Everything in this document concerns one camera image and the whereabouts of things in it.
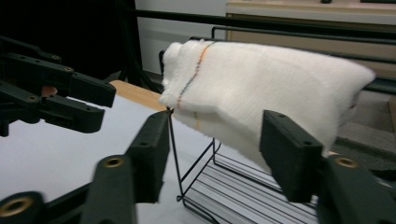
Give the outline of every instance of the white cloth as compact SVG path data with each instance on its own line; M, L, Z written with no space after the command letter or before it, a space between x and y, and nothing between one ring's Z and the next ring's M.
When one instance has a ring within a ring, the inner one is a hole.
M323 144L326 156L360 90L375 77L347 60L243 43L173 43L163 62L160 102L267 171L259 151L263 110L289 116Z

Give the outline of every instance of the wooden plank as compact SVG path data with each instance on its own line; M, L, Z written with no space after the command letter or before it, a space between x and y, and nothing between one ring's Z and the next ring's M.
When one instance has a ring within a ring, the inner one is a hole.
M136 87L127 82L115 80L110 82L117 89L117 95L122 96L130 101L145 105L151 109L162 111L166 109L165 105L158 102L160 94L149 91L140 87Z

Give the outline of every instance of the screw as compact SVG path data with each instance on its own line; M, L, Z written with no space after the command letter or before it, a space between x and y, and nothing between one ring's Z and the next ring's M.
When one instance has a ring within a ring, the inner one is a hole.
M35 97L35 96L29 96L28 98L27 98L29 101L36 101L37 100L37 97Z
M73 72L73 68L71 68L71 67L65 67L65 68L64 68L64 71L66 71L66 72Z

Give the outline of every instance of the black wire rack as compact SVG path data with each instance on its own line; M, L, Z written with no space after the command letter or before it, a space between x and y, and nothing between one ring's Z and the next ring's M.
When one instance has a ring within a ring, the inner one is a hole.
M178 202L210 223L318 223L317 198L289 203L268 174L220 153L214 138L182 175L169 119L180 194Z

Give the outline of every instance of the wall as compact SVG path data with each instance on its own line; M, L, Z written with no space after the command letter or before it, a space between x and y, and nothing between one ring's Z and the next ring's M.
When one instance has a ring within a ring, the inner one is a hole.
M136 8L166 12L225 16L226 0L135 0ZM158 53L172 42L186 42L191 36L210 37L213 25L139 18L143 69L160 74Z

